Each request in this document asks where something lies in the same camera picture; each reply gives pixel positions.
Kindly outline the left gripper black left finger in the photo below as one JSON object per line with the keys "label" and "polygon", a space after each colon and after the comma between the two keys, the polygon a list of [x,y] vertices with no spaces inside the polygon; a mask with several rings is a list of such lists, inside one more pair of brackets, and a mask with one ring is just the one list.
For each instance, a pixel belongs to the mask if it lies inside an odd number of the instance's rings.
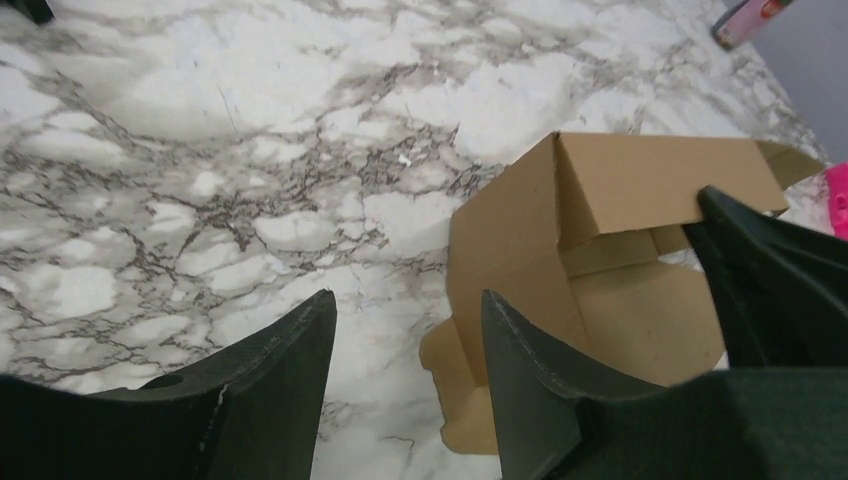
{"label": "left gripper black left finger", "polygon": [[5,479],[307,479],[337,320],[321,290],[142,387],[76,394],[1,379]]}

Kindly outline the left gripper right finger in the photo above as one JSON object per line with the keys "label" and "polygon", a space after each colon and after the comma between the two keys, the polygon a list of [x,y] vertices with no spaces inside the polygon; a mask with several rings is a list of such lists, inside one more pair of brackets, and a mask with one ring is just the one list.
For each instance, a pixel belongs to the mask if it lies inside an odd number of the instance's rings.
{"label": "left gripper right finger", "polygon": [[482,296],[507,479],[843,479],[847,373],[731,368],[672,387],[608,367]]}

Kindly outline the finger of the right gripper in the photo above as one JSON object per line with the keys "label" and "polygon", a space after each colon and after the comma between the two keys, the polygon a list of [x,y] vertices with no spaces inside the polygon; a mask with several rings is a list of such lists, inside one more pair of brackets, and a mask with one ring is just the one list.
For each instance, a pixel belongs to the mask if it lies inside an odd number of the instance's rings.
{"label": "finger of the right gripper", "polygon": [[757,212],[716,187],[683,231],[732,367],[847,365],[847,243]]}

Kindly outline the brown cardboard box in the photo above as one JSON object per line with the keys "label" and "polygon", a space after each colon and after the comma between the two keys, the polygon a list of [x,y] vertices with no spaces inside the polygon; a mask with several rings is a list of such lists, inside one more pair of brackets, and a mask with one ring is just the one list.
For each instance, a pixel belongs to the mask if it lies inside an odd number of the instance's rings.
{"label": "brown cardboard box", "polygon": [[668,386],[714,368],[725,347],[706,279],[664,261],[688,247],[696,195],[714,185],[759,211],[822,164],[744,138],[554,132],[456,210],[449,319],[422,339],[460,454],[497,453],[481,297],[501,294],[534,325],[608,366]]}

